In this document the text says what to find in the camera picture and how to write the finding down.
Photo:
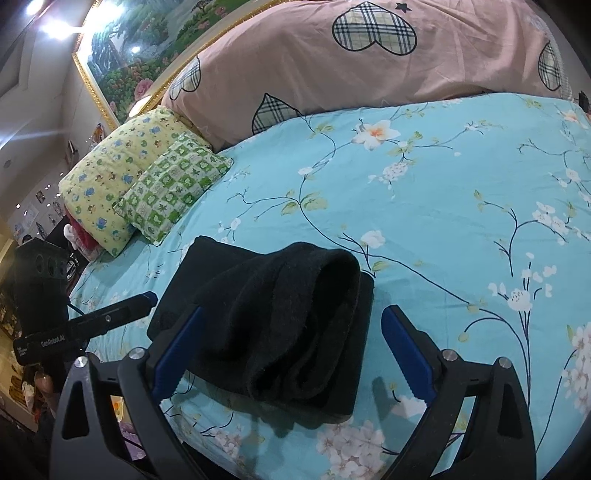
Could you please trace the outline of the gold framed landscape painting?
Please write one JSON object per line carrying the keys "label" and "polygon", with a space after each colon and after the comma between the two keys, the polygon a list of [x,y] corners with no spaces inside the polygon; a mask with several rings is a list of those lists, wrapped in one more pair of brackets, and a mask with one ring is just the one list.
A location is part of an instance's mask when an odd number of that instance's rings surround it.
{"label": "gold framed landscape painting", "polygon": [[190,56],[274,1],[95,1],[72,59],[110,130],[156,106]]}

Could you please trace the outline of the yellow cartoon print pillow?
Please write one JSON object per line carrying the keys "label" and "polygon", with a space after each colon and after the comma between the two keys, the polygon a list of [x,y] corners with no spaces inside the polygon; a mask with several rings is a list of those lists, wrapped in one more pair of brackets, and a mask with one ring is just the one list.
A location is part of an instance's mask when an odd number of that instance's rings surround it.
{"label": "yellow cartoon print pillow", "polygon": [[67,212],[106,253],[118,256],[140,232],[113,205],[184,132],[195,134],[179,114],[158,107],[115,129],[60,181]]}

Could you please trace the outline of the pink plaid-heart quilt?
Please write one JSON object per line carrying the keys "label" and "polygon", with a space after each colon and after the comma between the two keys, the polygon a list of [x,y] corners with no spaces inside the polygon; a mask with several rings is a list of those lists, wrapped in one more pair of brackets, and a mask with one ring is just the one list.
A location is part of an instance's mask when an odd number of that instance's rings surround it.
{"label": "pink plaid-heart quilt", "polygon": [[571,94],[525,1],[288,1],[197,53],[162,103],[222,149],[294,117],[490,92]]}

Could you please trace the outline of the light blue floral bedsheet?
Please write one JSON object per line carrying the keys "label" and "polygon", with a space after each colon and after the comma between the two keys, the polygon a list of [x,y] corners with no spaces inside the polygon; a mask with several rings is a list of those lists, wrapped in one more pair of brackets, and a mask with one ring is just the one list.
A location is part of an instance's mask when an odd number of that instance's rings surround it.
{"label": "light blue floral bedsheet", "polygon": [[73,304],[162,294],[197,236],[256,252],[344,248],[374,276],[353,416],[307,427],[186,374],[175,433],[245,479],[376,479],[425,412],[381,333],[397,304],[468,361],[510,359],[544,476],[590,414],[590,121],[572,101],[490,94],[300,117],[228,150],[232,169],[158,246],[90,264]]}

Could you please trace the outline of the green white checkered pillow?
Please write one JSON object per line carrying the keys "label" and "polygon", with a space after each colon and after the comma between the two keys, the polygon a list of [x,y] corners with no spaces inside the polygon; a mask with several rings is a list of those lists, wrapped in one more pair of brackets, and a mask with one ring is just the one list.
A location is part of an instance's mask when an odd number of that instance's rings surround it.
{"label": "green white checkered pillow", "polygon": [[233,160],[184,132],[113,205],[114,211],[158,246],[192,205],[220,180]]}

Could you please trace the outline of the black pants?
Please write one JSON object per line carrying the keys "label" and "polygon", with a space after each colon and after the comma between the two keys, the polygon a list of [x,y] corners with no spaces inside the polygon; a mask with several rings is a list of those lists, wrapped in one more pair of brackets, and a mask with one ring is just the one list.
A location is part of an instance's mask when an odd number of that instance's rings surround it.
{"label": "black pants", "polygon": [[349,417],[356,403],[374,279],[346,250],[297,242],[262,254],[194,239],[147,328],[204,309],[191,373],[259,402]]}

